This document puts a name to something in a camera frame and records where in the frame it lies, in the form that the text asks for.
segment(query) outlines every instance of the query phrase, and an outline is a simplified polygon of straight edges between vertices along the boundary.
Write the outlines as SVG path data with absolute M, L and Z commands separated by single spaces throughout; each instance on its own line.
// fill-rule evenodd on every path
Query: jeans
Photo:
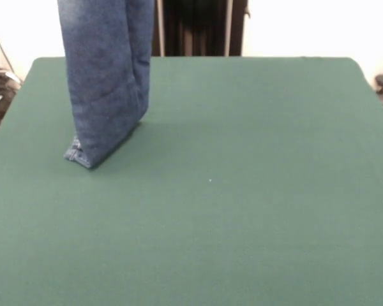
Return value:
M 65 158 L 93 168 L 147 111 L 154 0 L 58 0 L 58 7 L 76 130 Z

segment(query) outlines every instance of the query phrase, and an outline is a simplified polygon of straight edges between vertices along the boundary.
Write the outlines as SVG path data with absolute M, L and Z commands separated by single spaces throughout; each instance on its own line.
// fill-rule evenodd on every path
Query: dark curtain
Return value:
M 227 0 L 163 0 L 165 55 L 224 56 L 227 2 Z M 230 55 L 241 55 L 246 4 L 247 0 L 233 1 Z M 156 30 L 154 55 L 160 54 L 157 50 L 158 40 Z

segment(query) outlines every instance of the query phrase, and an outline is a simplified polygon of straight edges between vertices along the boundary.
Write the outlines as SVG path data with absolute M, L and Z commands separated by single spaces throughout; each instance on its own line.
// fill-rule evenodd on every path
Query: white wall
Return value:
M 383 0 L 250 0 L 245 56 L 351 57 L 383 73 Z
M 383 73 L 383 1 L 250 0 L 250 11 L 245 56 L 352 57 L 371 84 Z M 35 58 L 63 55 L 56 0 L 0 0 L 0 40 L 22 78 Z
M 37 57 L 62 56 L 57 0 L 0 0 L 0 41 L 21 78 Z

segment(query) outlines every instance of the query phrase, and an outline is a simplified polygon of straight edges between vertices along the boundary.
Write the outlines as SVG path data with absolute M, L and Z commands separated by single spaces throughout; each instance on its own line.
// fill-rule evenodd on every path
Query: green felt surface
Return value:
M 383 305 L 383 107 L 349 59 L 154 59 L 95 171 L 64 61 L 0 129 L 0 306 Z

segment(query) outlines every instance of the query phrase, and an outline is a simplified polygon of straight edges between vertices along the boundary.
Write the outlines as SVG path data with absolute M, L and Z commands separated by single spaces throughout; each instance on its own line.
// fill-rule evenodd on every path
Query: blue denim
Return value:
M 154 0 L 58 0 L 58 7 L 76 129 L 64 157 L 93 168 L 147 111 Z

